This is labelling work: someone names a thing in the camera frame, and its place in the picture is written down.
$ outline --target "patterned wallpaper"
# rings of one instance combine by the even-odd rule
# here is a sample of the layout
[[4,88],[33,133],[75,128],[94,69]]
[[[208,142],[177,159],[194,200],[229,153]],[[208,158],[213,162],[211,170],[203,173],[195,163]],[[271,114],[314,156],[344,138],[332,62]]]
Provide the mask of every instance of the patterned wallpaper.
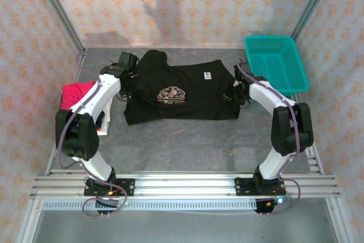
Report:
[[60,0],[86,47],[241,48],[291,35],[308,0]]
[[321,0],[297,46],[324,170],[338,175],[364,242],[364,0]]
[[76,54],[47,0],[0,0],[0,241],[14,242]]

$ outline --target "folded clothes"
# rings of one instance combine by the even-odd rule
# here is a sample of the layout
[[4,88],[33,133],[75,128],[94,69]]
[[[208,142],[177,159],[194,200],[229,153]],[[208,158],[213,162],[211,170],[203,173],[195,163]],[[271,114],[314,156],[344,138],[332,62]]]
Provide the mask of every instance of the folded clothes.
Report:
[[[93,87],[96,82],[73,83],[62,87],[62,99],[60,109],[68,110],[78,103]],[[96,121],[96,129],[101,128],[105,113],[102,111]]]

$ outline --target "t-shirt label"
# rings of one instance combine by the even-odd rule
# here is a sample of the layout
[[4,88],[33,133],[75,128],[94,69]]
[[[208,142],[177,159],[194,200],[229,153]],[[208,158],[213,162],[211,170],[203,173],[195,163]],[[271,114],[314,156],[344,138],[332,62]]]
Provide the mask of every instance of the t-shirt label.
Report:
[[204,72],[205,80],[211,80],[211,72]]

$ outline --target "basket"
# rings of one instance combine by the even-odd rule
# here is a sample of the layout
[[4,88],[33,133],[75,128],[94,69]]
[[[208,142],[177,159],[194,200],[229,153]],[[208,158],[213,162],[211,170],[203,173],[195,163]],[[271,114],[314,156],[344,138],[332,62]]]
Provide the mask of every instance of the basket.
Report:
[[289,36],[245,38],[247,59],[254,76],[264,76],[285,96],[307,91],[309,83],[295,41]]

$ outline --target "purple cable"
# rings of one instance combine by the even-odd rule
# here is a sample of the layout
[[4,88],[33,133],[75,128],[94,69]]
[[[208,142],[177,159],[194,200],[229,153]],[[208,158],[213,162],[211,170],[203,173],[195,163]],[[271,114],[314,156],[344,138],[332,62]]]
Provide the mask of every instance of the purple cable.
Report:
[[241,68],[241,63],[237,63],[237,67],[238,69],[241,71],[241,73],[243,73],[243,75],[245,77],[247,77],[249,80],[253,81],[254,83],[256,83],[257,85],[260,85],[261,87],[264,87],[265,89],[268,89],[270,92],[272,92],[274,95],[276,95],[278,98],[280,98],[287,106],[289,109],[289,112],[291,113],[292,116],[292,120],[293,120],[293,127],[295,129],[295,138],[296,138],[296,153],[293,155],[293,157],[289,158],[283,165],[282,167],[278,170],[278,180],[281,182],[285,182],[285,181],[289,181],[289,182],[293,182],[297,185],[297,189],[298,189],[298,193],[297,193],[297,199],[296,202],[293,203],[291,206],[289,206],[288,208],[286,208],[285,210],[279,211],[279,212],[273,212],[273,213],[268,213],[268,214],[264,214],[264,215],[278,215],[280,213],[283,212],[287,212],[288,210],[292,209],[294,206],[297,205],[297,203],[300,200],[301,197],[301,187],[299,186],[298,182],[293,180],[293,179],[283,179],[281,177],[283,171],[287,168],[287,166],[289,165],[289,163],[291,161],[293,161],[295,158],[297,158],[297,156],[300,154],[300,139],[299,139],[299,133],[298,133],[298,125],[297,125],[297,120],[296,120],[296,116],[295,116],[295,111],[293,110],[292,106],[287,102],[287,100],[275,89],[271,88],[271,87],[267,87],[266,85],[264,85],[263,83],[257,81],[256,79],[254,79],[253,77],[251,77],[248,73],[246,73],[242,68]]
[[[80,63],[78,62],[78,58],[81,56],[81,55],[84,55],[86,53],[91,53],[91,52],[80,52],[79,54],[77,54],[76,56],[76,64],[77,66],[82,69],[82,70],[85,70],[81,67]],[[99,54],[96,54],[96,53],[91,53],[91,54],[94,54],[94,55],[97,55],[97,56],[100,56],[100,57],[103,57],[105,59],[108,59],[109,61],[111,61],[113,63],[112,60],[110,60],[109,58],[105,57],[105,56],[102,56],[102,55],[99,55]],[[88,74],[91,74],[94,76],[94,73],[92,73],[91,71],[87,71],[85,70]],[[58,161],[58,165],[59,167],[62,169],[62,170],[66,170],[66,169],[70,169],[73,165],[75,164],[79,164],[81,166],[81,168],[94,180],[104,184],[104,185],[107,185],[107,186],[110,186],[110,187],[113,187],[113,188],[117,188],[119,189],[120,191],[122,191],[125,195],[125,198],[124,198],[124,202],[117,208],[115,209],[114,211],[112,211],[111,213],[108,212],[107,215],[108,216],[111,216],[112,214],[114,213],[117,213],[121,210],[121,208],[125,205],[126,201],[127,201],[127,192],[124,190],[124,188],[120,187],[119,185],[116,185],[116,184],[113,184],[113,183],[109,183],[109,182],[106,182],[106,181],[103,181],[97,177],[95,177],[84,165],[82,162],[73,162],[71,163],[70,165],[68,166],[63,166],[62,162],[61,162],[61,151],[62,151],[62,146],[63,146],[63,142],[64,142],[64,138],[65,138],[65,135],[66,135],[66,132],[70,126],[70,124],[72,123],[73,119],[75,118],[75,116],[77,115],[77,113],[85,107],[85,105],[98,93],[98,91],[101,89],[101,79],[100,77],[97,77],[97,87],[95,89],[95,91],[84,101],[82,102],[82,104],[75,110],[74,113],[72,113],[71,117],[69,118],[69,120],[67,121],[67,123],[65,124],[63,130],[62,130],[62,133],[61,133],[61,136],[60,136],[60,139],[59,139],[59,143],[58,143],[58,147],[57,147],[57,161]],[[83,205],[82,205],[82,212],[84,213],[84,215],[86,217],[90,217],[90,218],[98,218],[98,217],[102,217],[104,214],[101,214],[101,215],[95,215],[95,216],[92,216],[92,215],[89,215],[85,212],[85,206],[86,206],[86,203],[91,201],[91,200],[98,200],[98,201],[105,201],[105,199],[101,199],[99,197],[93,197],[93,198],[90,198],[88,200],[86,200]]]

